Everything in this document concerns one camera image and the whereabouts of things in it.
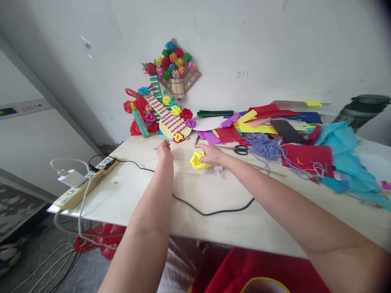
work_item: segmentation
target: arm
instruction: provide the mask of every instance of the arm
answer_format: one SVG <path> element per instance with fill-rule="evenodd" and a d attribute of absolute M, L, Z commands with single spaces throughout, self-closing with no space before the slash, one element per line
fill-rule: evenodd
<path fill-rule="evenodd" d="M 231 171 L 259 204 L 303 249 L 333 293 L 379 292 L 386 280 L 389 254 L 314 204 L 240 159 L 204 144 L 200 159 Z"/>
<path fill-rule="evenodd" d="M 168 140 L 157 149 L 159 162 L 138 202 L 98 293 L 156 292 L 167 259 L 174 181 Z"/>

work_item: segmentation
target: black phone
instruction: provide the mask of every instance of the black phone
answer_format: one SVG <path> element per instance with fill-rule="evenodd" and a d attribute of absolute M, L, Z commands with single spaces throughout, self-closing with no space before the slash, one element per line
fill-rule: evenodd
<path fill-rule="evenodd" d="M 305 138 L 285 120 L 271 120 L 270 124 L 286 142 L 304 143 Z"/>

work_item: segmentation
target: charger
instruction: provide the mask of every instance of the charger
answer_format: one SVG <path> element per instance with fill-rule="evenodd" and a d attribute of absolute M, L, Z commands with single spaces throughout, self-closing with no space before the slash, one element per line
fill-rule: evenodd
<path fill-rule="evenodd" d="M 65 171 L 64 169 L 59 170 L 57 172 L 58 175 L 61 175 L 57 180 L 72 187 L 78 188 L 81 184 L 83 184 L 87 178 L 85 178 L 82 174 L 77 172 L 76 170 Z"/>

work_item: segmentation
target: black cable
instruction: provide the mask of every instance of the black cable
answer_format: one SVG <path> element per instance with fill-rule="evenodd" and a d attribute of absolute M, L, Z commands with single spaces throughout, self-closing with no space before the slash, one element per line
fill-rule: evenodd
<path fill-rule="evenodd" d="M 118 161 L 118 162 L 121 162 L 121 163 L 131 162 L 131 163 L 136 164 L 136 166 L 137 166 L 139 169 L 141 169 L 141 170 L 146 170 L 146 171 L 150 171 L 150 172 L 155 172 L 154 170 L 151 170 L 151 169 L 141 168 L 141 167 L 140 167 L 136 162 L 134 162 L 134 161 L 121 161 L 121 160 L 118 160 L 117 158 L 114 158 L 114 157 L 111 157 L 111 156 L 95 155 L 95 156 L 91 157 L 91 159 L 94 158 L 94 157 L 98 157 L 98 156 L 110 157 L 110 158 L 112 158 L 112 159 L 114 159 L 114 160 L 116 160 L 116 161 Z M 203 212 L 199 211 L 197 208 L 195 208 L 194 206 L 192 206 L 192 205 L 191 205 L 190 203 L 188 203 L 187 201 L 185 201 L 185 200 L 183 200 L 183 199 L 177 197 L 175 194 L 172 194 L 172 196 L 173 196 L 174 198 L 176 198 L 177 200 L 179 200 L 179 201 L 181 201 L 181 202 L 187 204 L 189 207 L 191 207 L 193 210 L 195 210 L 197 213 L 199 213 L 199 214 L 202 215 L 202 216 L 212 216 L 212 215 L 215 215 L 215 214 L 221 214 L 221 213 L 226 213 L 226 212 L 241 212 L 241 211 L 247 209 L 247 208 L 253 203 L 253 201 L 255 200 L 255 198 L 252 198 L 244 207 L 238 208 L 238 209 L 235 209 L 235 210 L 220 210 L 220 211 L 216 211 L 216 212 L 211 212 L 211 213 L 208 213 L 208 214 L 204 214 Z"/>

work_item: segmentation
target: hand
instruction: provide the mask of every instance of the hand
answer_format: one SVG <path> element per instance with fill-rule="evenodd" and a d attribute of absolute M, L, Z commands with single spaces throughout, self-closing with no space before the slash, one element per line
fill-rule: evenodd
<path fill-rule="evenodd" d="M 168 140 L 162 141 L 162 143 L 158 146 L 156 153 L 158 154 L 159 161 L 163 160 L 174 160 L 173 155 L 171 154 L 170 142 Z"/>
<path fill-rule="evenodd" d="M 221 149 L 206 144 L 198 144 L 196 148 L 202 149 L 205 156 L 200 158 L 201 163 L 207 163 L 213 166 L 225 166 L 225 159 L 229 157 Z"/>

